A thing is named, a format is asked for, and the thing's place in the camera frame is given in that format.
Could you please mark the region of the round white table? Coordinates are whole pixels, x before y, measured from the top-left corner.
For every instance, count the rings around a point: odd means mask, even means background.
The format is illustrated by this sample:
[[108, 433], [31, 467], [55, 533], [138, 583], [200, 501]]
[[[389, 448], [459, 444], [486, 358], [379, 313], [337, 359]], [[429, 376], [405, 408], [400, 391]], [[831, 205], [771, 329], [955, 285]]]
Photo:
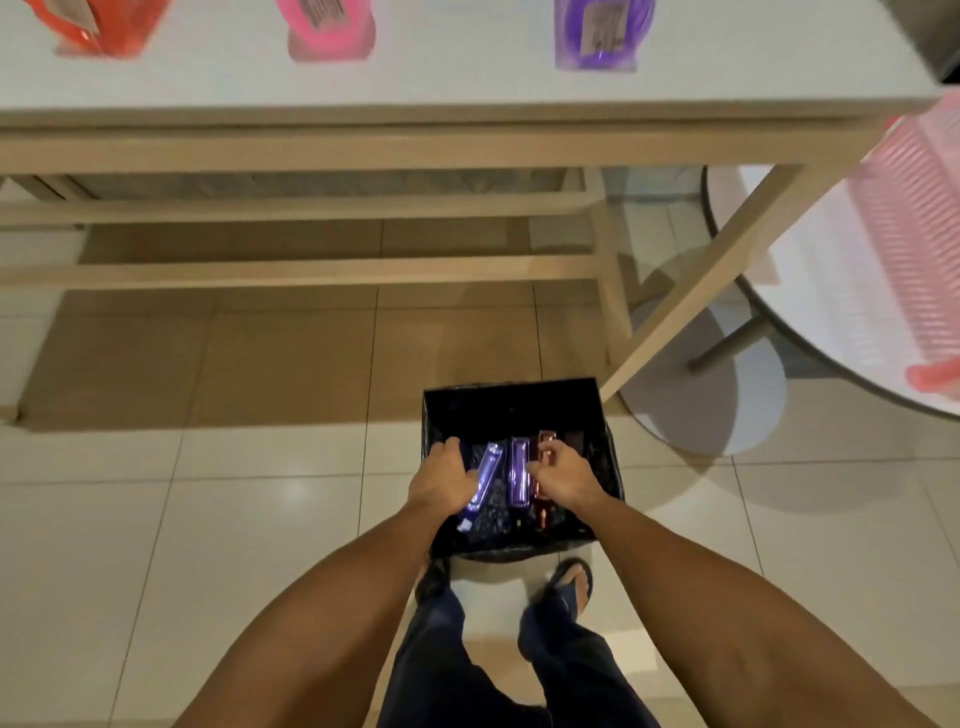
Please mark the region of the round white table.
[[960, 395], [906, 381], [918, 348], [851, 199], [831, 190], [654, 356], [619, 398], [689, 455], [754, 455], [782, 424], [790, 384], [777, 338], [829, 375], [893, 405], [960, 424]]

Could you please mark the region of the person's right black sandal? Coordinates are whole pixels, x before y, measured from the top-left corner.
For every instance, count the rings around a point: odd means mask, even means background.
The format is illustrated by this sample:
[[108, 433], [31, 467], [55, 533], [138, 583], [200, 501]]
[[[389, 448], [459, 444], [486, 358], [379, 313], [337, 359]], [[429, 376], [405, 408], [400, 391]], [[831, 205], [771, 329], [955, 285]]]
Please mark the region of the person's right black sandal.
[[535, 599], [535, 605], [558, 603], [573, 622], [578, 622], [594, 593], [594, 574], [583, 558], [571, 556], [557, 565]]

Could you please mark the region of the shiny copper packet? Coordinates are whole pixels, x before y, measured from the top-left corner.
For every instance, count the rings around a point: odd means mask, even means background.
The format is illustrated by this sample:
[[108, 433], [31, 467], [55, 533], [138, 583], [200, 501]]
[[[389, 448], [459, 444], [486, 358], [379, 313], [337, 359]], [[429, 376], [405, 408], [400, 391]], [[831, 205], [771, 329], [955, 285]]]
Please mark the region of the shiny copper packet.
[[[557, 432], [553, 430], [542, 430], [538, 433], [536, 438], [536, 449], [535, 449], [535, 461], [542, 467], [551, 467], [554, 465], [556, 460], [556, 453], [549, 447], [544, 448], [544, 443], [553, 443], [557, 441], [558, 436]], [[535, 474], [534, 471], [528, 468], [528, 473], [531, 477], [531, 492], [532, 500], [534, 504], [534, 516], [536, 520], [537, 527], [540, 530], [547, 528], [547, 525], [550, 520], [550, 512], [553, 505], [551, 497], [547, 494], [540, 476]]]

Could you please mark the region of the light wooden table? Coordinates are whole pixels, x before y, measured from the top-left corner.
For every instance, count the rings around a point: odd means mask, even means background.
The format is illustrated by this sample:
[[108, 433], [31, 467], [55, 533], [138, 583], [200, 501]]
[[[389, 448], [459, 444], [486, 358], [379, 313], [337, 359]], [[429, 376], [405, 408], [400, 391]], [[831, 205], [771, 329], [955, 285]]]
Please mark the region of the light wooden table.
[[[544, 0], [380, 0], [356, 65], [295, 66], [259, 0], [178, 0], [133, 61], [54, 58], [0, 3], [0, 177], [567, 167], [580, 192], [0, 205], [0, 228], [586, 211], [593, 252], [0, 265], [0, 290], [579, 281], [604, 315], [609, 400], [944, 88], [880, 0], [654, 0], [633, 72], [555, 67]], [[634, 329], [602, 169], [771, 165]]]

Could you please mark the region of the person's left forearm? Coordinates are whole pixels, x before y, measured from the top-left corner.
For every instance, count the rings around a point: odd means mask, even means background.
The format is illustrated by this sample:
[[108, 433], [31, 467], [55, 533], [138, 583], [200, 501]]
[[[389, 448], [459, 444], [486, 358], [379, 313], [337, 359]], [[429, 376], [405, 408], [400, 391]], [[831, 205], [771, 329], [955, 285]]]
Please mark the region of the person's left forearm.
[[244, 629], [172, 728], [360, 728], [430, 543], [437, 495], [312, 566]]

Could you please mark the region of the person's right leg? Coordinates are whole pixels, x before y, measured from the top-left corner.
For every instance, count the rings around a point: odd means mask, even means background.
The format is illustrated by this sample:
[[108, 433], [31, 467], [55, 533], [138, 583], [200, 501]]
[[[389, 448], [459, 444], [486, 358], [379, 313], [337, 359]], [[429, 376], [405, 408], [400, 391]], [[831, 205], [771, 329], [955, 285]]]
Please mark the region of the person's right leg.
[[572, 588], [546, 588], [520, 620], [519, 652], [543, 689], [551, 728], [662, 728], [576, 607]]

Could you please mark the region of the person's leg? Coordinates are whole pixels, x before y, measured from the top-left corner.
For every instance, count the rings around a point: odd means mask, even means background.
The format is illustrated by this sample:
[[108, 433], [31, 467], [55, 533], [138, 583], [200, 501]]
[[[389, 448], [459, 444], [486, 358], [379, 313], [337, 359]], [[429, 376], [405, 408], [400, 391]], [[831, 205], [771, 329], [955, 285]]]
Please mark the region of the person's leg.
[[546, 588], [520, 620], [519, 652], [543, 689], [551, 728], [662, 728], [576, 607], [572, 588]]
[[551, 728], [546, 708], [514, 701], [472, 661], [464, 625], [452, 588], [416, 605], [376, 728]]

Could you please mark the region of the person's left hand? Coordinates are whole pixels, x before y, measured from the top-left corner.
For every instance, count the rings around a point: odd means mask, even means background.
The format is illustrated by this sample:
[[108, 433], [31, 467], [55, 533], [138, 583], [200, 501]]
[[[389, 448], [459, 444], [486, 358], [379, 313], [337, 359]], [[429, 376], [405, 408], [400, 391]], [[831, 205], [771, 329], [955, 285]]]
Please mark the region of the person's left hand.
[[462, 459], [441, 456], [441, 443], [434, 443], [422, 460], [409, 487], [407, 504], [440, 521], [462, 511], [474, 496], [476, 470]]

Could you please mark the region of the person's left leg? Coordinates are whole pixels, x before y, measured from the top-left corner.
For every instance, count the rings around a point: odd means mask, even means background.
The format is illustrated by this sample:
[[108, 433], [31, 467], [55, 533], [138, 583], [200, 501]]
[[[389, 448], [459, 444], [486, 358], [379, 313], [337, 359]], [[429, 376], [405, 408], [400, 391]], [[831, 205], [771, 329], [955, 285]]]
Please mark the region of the person's left leg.
[[416, 605], [376, 728], [551, 728], [546, 708], [514, 701], [472, 661], [464, 625], [452, 588]]

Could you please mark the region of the person's right forearm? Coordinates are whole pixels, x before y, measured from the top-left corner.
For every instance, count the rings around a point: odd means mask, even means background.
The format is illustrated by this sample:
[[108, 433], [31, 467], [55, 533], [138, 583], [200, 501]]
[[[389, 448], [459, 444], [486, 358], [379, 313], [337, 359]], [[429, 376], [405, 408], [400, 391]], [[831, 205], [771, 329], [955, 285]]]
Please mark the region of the person's right forearm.
[[939, 728], [749, 568], [602, 492], [573, 511], [709, 728]]

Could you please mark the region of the pink plastic basket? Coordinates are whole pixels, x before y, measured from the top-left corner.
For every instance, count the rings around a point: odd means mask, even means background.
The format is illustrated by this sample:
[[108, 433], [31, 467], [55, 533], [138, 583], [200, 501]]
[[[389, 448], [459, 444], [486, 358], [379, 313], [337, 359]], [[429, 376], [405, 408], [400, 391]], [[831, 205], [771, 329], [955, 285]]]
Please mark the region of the pink plastic basket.
[[960, 85], [890, 123], [847, 188], [918, 349], [906, 382], [960, 396]]

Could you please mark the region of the shiny blue-violet packet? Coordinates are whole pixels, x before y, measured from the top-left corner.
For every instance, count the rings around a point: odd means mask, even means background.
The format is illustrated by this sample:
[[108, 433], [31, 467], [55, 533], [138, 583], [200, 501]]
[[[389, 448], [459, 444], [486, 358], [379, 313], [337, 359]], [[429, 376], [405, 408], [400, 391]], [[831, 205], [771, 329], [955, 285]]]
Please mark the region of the shiny blue-violet packet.
[[462, 509], [458, 531], [469, 533], [477, 522], [488, 496], [498, 477], [499, 469], [506, 452], [506, 445], [500, 442], [486, 444], [479, 465], [476, 468], [477, 484], [471, 500]]

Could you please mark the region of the shiny purple packet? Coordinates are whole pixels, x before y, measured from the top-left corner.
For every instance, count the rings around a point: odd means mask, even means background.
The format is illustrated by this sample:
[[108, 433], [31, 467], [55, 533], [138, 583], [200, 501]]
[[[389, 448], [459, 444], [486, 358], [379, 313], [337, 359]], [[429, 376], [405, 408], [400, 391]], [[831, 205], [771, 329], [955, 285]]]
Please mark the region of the shiny purple packet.
[[532, 500], [532, 478], [527, 469], [531, 455], [531, 439], [511, 438], [508, 452], [508, 506], [522, 509]]

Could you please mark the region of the person's right hand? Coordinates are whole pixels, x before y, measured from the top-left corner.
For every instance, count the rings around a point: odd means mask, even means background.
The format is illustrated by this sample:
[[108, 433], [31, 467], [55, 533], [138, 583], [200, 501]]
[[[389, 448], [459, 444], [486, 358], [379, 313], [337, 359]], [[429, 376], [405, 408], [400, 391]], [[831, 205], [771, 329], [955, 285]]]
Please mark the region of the person's right hand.
[[597, 508], [608, 499], [590, 463], [574, 449], [571, 455], [558, 459], [551, 467], [543, 467], [534, 460], [527, 465], [528, 469], [539, 476], [552, 502], [585, 524], [592, 524]]

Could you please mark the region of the black box with plastic lining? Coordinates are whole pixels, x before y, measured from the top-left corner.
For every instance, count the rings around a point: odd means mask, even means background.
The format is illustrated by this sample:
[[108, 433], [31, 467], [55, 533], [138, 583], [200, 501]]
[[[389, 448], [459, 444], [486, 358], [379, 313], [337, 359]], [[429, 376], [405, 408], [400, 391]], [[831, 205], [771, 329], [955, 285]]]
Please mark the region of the black box with plastic lining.
[[541, 431], [556, 431], [558, 438], [561, 431], [583, 431], [586, 444], [582, 457], [602, 489], [624, 500], [614, 436], [594, 378], [459, 385], [423, 392], [422, 458], [435, 443], [455, 436], [461, 441], [464, 466], [476, 470], [488, 443], [506, 446], [497, 478], [473, 528], [461, 533], [461, 514], [448, 518], [432, 541], [432, 558], [507, 564], [571, 552], [594, 543], [594, 530], [555, 503], [543, 530], [537, 525], [533, 499], [526, 508], [508, 506], [510, 440], [530, 438], [530, 457], [535, 457]]

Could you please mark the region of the red plastic container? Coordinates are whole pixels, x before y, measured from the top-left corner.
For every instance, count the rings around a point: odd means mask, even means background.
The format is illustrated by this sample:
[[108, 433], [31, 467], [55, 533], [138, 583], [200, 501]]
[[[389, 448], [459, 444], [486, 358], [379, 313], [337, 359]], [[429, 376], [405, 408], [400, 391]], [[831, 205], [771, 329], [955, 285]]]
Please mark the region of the red plastic container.
[[23, 0], [63, 57], [138, 57], [173, 0]]

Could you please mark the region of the pink plastic container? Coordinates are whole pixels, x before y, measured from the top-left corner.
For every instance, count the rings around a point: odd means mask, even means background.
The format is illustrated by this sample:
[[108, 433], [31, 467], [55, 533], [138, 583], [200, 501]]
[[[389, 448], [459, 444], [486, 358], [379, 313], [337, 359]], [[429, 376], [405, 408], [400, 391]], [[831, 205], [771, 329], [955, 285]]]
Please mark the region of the pink plastic container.
[[296, 63], [365, 60], [377, 39], [373, 0], [275, 0]]

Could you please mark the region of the purple plastic container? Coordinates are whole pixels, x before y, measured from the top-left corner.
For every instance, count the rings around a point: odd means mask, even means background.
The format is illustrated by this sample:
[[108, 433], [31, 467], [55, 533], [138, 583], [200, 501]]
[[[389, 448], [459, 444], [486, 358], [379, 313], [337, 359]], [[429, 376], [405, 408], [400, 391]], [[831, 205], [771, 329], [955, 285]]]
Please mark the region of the purple plastic container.
[[656, 0], [554, 0], [555, 66], [634, 72]]

